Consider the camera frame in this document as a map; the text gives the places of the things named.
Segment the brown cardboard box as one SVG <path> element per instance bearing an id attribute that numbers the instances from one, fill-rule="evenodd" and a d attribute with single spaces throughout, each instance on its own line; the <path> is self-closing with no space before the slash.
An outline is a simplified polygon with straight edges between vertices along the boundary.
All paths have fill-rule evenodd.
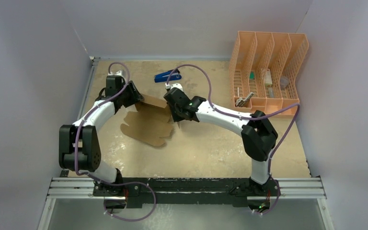
<path id="1" fill-rule="evenodd" d="M 162 147 L 173 131 L 170 108 L 164 99 L 145 94 L 143 98 L 135 104 L 135 112 L 127 113 L 120 130 L 128 137 L 156 148 Z"/>

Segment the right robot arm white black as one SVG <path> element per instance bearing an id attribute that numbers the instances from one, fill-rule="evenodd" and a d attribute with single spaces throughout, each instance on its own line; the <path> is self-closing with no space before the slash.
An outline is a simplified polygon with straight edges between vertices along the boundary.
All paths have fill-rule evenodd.
<path id="1" fill-rule="evenodd" d="M 261 195 L 268 190 L 269 157 L 275 148 L 278 133 L 267 118 L 259 119 L 265 116 L 262 111 L 250 114 L 211 105 L 203 97 L 190 99 L 178 87 L 169 87 L 164 99 L 174 122 L 187 120 L 209 123 L 239 135 L 244 151 L 252 161 L 251 191 Z"/>

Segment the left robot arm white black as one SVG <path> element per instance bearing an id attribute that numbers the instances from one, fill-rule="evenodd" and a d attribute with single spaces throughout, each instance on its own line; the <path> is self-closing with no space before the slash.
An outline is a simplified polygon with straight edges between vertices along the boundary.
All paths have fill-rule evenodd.
<path id="1" fill-rule="evenodd" d="M 95 195 L 126 193 L 120 170 L 102 160 L 98 131 L 121 107 L 128 108 L 143 100 L 133 81 L 125 78 L 122 71 L 108 75 L 92 108 L 73 124 L 60 127 L 60 167 L 93 178 Z"/>

